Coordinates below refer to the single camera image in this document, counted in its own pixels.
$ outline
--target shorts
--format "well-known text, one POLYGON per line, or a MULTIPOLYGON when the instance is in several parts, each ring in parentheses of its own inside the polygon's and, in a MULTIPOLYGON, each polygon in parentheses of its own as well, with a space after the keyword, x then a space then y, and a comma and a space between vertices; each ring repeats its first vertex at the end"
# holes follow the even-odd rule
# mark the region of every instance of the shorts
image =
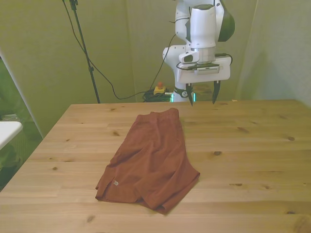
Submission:
POLYGON ((139 115, 96 187, 96 199, 168 213, 195 186, 179 112, 139 115))

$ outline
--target wooden table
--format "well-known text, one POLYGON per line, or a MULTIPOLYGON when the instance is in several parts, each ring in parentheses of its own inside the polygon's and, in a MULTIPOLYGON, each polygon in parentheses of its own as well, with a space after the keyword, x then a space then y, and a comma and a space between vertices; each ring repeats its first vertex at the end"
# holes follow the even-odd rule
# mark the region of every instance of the wooden table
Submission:
POLYGON ((73 105, 0 193, 1 233, 310 233, 311 110, 289 101, 73 105), (168 215, 97 202, 138 114, 178 108, 199 183, 168 215))

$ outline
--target black cable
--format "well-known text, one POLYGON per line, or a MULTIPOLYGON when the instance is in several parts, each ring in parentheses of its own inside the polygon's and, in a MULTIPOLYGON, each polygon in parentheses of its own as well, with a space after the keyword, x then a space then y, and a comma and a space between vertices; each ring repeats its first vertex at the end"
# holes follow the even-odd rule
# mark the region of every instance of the black cable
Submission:
POLYGON ((149 90, 143 96, 144 102, 152 103, 152 102, 169 102, 171 100, 171 95, 166 95, 165 93, 158 93, 154 95, 154 89, 149 90))
POLYGON ((151 84, 149 90, 151 90, 152 86, 155 84, 155 81, 156 81, 156 79, 157 79, 157 77, 158 77, 158 75, 159 75, 159 73, 160 73, 160 71, 161 71, 161 69, 162 69, 162 67, 163 67, 163 64, 164 64, 164 62, 165 62, 165 59, 166 59, 166 57, 167 57, 167 54, 169 53, 171 43, 172 43, 172 41, 173 41, 173 39, 174 39, 175 36, 176 36, 176 34, 171 38, 171 41, 170 41, 170 43, 169 43, 169 47, 168 47, 168 49, 167 49, 167 52, 166 52, 165 57, 164 57, 164 59, 163 59, 163 62, 162 62, 162 64, 161 64, 160 69, 159 69, 158 73, 156 74, 155 79, 154 79, 154 81, 152 82, 152 84, 151 84))
POLYGON ((226 56, 231 57, 231 63, 230 63, 230 65, 232 65, 232 63, 233 63, 233 57, 232 57, 230 54, 228 54, 228 53, 217 53, 217 54, 215 54, 215 57, 226 57, 226 56))
POLYGON ((182 67, 179 67, 179 64, 181 64, 181 62, 178 63, 178 64, 176 65, 176 68, 177 68, 177 69, 186 70, 186 71, 192 70, 192 69, 190 69, 190 68, 184 69, 184 68, 182 68, 182 67))
POLYGON ((183 20, 183 19, 190 19, 189 17, 187 17, 187 18, 179 18, 179 19, 177 19, 175 22, 173 22, 173 21, 169 21, 170 23, 176 23, 176 22, 178 22, 178 21, 180 21, 180 20, 183 20))
MULTIPOLYGON (((65 6, 65 9, 66 9, 66 12, 67 12, 69 21, 70 21, 70 25, 71 25, 71 28, 72 28, 73 35, 74 35, 76 41, 78 42, 80 48, 82 49, 82 51, 85 53, 85 51, 84 51, 84 49, 83 49, 83 47, 82 47, 82 45, 81 45, 81 43, 80 43, 80 41, 79 41, 79 39, 78 39, 76 33, 75 33, 75 30, 74 30, 74 27, 73 27, 73 23, 72 23, 72 21, 71 21, 71 17, 70 17, 68 8, 67 8, 67 6, 66 6, 66 4, 65 4, 65 0, 62 0, 62 1, 63 1, 64 6, 65 6)), ((156 74, 155 79, 154 79, 154 81, 153 81, 151 87, 149 88, 149 91, 152 89, 152 86, 154 85, 154 83, 155 83, 155 81, 156 81, 156 79, 157 79, 157 77, 158 77, 158 75, 159 75, 159 73, 160 73, 160 71, 161 71, 161 69, 162 69, 162 67, 163 67, 164 61, 165 61, 165 59, 166 59, 166 57, 167 57, 167 54, 168 54, 168 52, 169 52, 169 50, 170 50, 171 43, 172 43, 172 41, 173 41, 173 39, 174 39, 175 36, 176 36, 176 35, 174 35, 174 36, 172 37, 172 39, 171 39, 171 41, 170 41, 170 43, 169 43, 169 48, 168 48, 168 50, 167 50, 167 53, 166 53, 166 55, 165 55, 165 57, 164 57, 164 59, 163 59, 163 62, 162 62, 162 64, 161 64, 161 67, 160 67, 158 73, 156 74)), ((129 97, 119 98, 119 97, 117 96, 116 92, 115 92, 115 88, 114 88, 113 84, 111 83, 111 81, 110 81, 110 80, 95 66, 95 64, 90 60, 90 58, 89 58, 89 61, 90 61, 90 63, 94 66, 94 68, 95 68, 95 69, 107 80, 107 82, 111 85, 113 94, 114 94, 114 96, 115 96, 117 99, 119 99, 119 100, 126 100, 126 99, 132 98, 132 97, 134 97, 134 96, 136 96, 136 95, 139 95, 139 94, 142 94, 142 93, 148 93, 148 92, 149 92, 149 91, 142 91, 142 92, 138 92, 138 93, 136 93, 136 94, 134 94, 134 95, 132 95, 132 96, 129 96, 129 97)))
MULTIPOLYGON (((63 0, 63 4, 64 4, 64 6, 65 6, 65 9, 66 9, 66 12, 67 12, 69 21, 70 21, 70 25, 71 25, 71 28, 72 28, 73 35, 74 35, 74 37, 76 38, 76 40, 77 40, 77 42, 78 42, 80 48, 82 49, 82 51, 85 53, 85 51, 84 51, 84 49, 83 49, 83 47, 82 47, 82 45, 81 45, 81 43, 80 43, 80 41, 79 41, 79 39, 78 39, 76 33, 75 33, 75 31, 74 31, 74 27, 73 27, 73 24, 72 24, 72 21, 71 21, 71 17, 70 17, 68 8, 67 8, 67 6, 66 6, 66 4, 65 4, 65 0, 63 0)), ((111 85, 113 94, 114 94, 114 96, 115 96, 117 99, 119 99, 119 100, 125 100, 125 99, 132 98, 132 97, 134 97, 134 96, 136 96, 136 95, 139 95, 139 94, 142 94, 142 93, 146 93, 146 91, 142 91, 142 92, 136 93, 136 94, 134 94, 134 95, 132 95, 132 96, 129 96, 129 97, 126 97, 126 98, 119 98, 119 97, 117 96, 116 92, 115 92, 115 88, 114 88, 113 84, 111 83, 111 81, 110 81, 103 73, 101 73, 101 71, 94 65, 94 63, 93 63, 90 59, 89 59, 89 61, 90 61, 90 63, 94 66, 94 68, 95 68, 95 69, 108 81, 108 83, 111 85)))

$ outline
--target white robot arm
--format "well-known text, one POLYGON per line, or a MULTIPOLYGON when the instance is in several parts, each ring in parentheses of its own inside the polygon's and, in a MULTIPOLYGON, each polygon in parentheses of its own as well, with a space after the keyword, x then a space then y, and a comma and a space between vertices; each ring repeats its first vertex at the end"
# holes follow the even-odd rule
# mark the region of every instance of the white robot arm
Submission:
POLYGON ((192 84, 214 81, 215 102, 220 81, 230 78, 232 63, 231 56, 216 54, 216 44, 233 35, 234 19, 222 0, 180 0, 175 19, 175 33, 186 44, 163 52, 175 75, 174 101, 193 104, 192 84))

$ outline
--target white shelf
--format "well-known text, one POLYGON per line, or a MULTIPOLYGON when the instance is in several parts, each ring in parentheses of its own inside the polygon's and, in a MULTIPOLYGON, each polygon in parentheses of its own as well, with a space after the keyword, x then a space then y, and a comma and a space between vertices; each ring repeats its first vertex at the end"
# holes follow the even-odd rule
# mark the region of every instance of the white shelf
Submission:
POLYGON ((20 122, 0 121, 0 149, 10 142, 21 130, 20 122))

